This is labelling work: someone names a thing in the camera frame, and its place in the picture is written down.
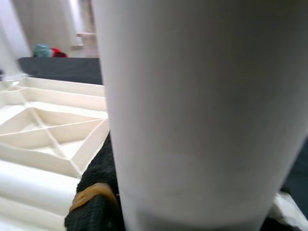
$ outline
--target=orange rubber band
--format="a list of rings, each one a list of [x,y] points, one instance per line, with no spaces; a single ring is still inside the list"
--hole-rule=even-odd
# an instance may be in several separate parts
[[[106,183],[93,184],[92,186],[87,187],[84,191],[77,193],[73,199],[72,206],[69,208],[69,211],[71,212],[74,209],[84,205],[97,195],[104,196],[111,203],[112,208],[115,211],[120,211],[116,197],[109,185]]]

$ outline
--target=red fabric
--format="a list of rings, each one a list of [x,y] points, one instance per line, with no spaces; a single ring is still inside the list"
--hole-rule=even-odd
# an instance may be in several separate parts
[[[61,50],[58,48],[52,48],[52,51],[53,51],[53,54],[52,54],[53,57],[63,57],[63,58],[67,57],[67,55],[61,52]]]

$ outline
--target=white pillar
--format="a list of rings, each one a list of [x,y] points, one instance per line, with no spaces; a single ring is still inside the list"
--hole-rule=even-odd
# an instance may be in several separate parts
[[[81,13],[79,9],[79,4],[77,0],[63,0],[61,1],[63,5],[67,30],[69,32],[69,39],[72,46],[82,45],[81,38],[77,37],[77,33],[81,31],[77,30],[77,27],[81,22]]]
[[[26,40],[24,30],[15,10],[13,0],[1,0],[0,23],[12,47],[14,57],[30,57],[31,50]]]
[[[258,230],[307,134],[307,1],[94,4],[127,230]]]
[[[17,81],[25,76],[17,63],[11,44],[0,22],[0,69],[4,70],[4,80]]]

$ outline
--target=white cylinder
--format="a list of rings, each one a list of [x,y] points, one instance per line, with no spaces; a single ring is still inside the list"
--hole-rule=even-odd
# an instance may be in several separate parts
[[[307,3],[94,1],[128,231],[258,230],[307,134]]]
[[[67,214],[78,179],[1,160],[0,170],[2,197],[57,215]]]
[[[7,81],[20,80],[25,76],[17,63],[11,44],[0,22],[0,69],[4,70],[4,79]]]

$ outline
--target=dark gray surface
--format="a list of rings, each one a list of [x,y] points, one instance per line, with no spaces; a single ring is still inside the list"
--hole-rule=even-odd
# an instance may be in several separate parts
[[[36,78],[103,84],[98,58],[21,58],[24,72]]]
[[[19,63],[22,69],[33,77],[102,84],[97,58],[22,58]],[[304,143],[285,184],[291,189],[293,199],[307,217],[308,141]]]

